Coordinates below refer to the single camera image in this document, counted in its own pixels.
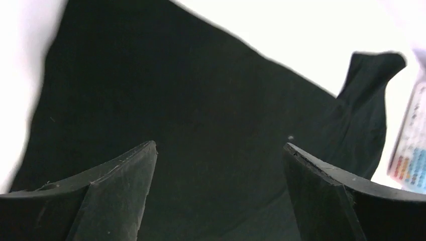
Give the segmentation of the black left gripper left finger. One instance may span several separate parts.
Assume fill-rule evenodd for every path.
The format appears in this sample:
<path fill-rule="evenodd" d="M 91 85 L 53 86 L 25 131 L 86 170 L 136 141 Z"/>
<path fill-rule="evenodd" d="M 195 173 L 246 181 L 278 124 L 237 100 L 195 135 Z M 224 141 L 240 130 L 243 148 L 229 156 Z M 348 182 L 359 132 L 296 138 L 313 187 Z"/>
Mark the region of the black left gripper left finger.
<path fill-rule="evenodd" d="M 145 142 L 34 191 L 1 195 L 1 240 L 136 240 L 157 155 Z"/>

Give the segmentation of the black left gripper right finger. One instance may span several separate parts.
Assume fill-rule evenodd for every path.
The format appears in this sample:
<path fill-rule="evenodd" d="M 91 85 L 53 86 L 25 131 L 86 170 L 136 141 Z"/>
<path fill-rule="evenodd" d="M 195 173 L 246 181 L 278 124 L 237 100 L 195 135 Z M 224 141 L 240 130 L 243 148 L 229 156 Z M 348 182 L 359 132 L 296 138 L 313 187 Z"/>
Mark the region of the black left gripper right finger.
<path fill-rule="evenodd" d="M 302 240 L 425 240 L 425 195 L 374 183 L 290 143 L 283 163 Z"/>

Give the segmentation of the black t-shirt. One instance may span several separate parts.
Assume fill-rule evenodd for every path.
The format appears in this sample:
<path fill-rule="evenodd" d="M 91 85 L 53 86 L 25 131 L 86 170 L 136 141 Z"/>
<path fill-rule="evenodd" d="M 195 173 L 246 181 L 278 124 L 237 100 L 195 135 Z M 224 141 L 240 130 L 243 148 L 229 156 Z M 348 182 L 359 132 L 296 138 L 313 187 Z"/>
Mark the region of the black t-shirt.
<path fill-rule="evenodd" d="M 354 53 L 333 97 L 170 1 L 69 1 L 11 190 L 155 141 L 139 240 L 300 240 L 283 146 L 370 179 L 405 66 Z"/>

